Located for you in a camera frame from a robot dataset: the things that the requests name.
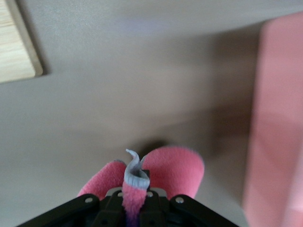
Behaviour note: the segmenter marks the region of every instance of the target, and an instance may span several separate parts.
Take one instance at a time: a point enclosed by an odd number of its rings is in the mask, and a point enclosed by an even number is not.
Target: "wooden board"
[[[0,0],[0,83],[42,75],[42,67],[14,0]]]

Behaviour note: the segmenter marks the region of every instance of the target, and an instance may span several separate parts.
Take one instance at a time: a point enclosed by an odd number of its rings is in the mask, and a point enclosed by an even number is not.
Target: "light wood board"
[[[42,67],[14,0],[0,0],[0,83],[42,75]]]

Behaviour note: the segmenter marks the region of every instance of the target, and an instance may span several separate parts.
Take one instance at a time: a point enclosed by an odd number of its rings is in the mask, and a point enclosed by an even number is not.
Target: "gray surface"
[[[76,196],[125,148],[190,146],[196,199],[241,227],[261,23],[301,0],[23,0],[47,75],[0,84],[0,226]]]

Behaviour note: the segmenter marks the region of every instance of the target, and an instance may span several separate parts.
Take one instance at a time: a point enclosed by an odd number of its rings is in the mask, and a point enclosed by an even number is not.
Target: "silver screw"
[[[176,202],[177,203],[184,203],[184,199],[182,197],[177,197]]]
[[[86,203],[90,203],[90,202],[93,202],[93,198],[91,198],[91,197],[88,197],[88,198],[86,198],[86,199],[85,199],[85,202],[86,202]]]
[[[148,196],[148,197],[152,197],[152,196],[153,196],[153,193],[152,193],[152,192],[147,192],[147,196]]]

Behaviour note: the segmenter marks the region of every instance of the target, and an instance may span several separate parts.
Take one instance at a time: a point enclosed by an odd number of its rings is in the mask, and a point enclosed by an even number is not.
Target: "pink box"
[[[243,207],[251,227],[303,227],[303,13],[262,30]]]

